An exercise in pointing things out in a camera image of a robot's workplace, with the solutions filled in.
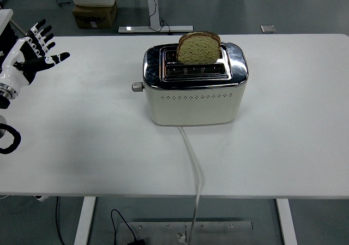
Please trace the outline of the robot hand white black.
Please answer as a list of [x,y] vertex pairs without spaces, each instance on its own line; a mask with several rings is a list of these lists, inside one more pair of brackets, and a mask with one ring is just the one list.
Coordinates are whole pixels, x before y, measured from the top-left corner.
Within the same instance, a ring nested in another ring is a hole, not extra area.
[[48,70],[70,57],[68,52],[50,55],[55,42],[52,41],[52,26],[45,24],[44,19],[37,22],[10,50],[2,64],[1,87],[10,87],[18,93],[33,82],[37,72]]

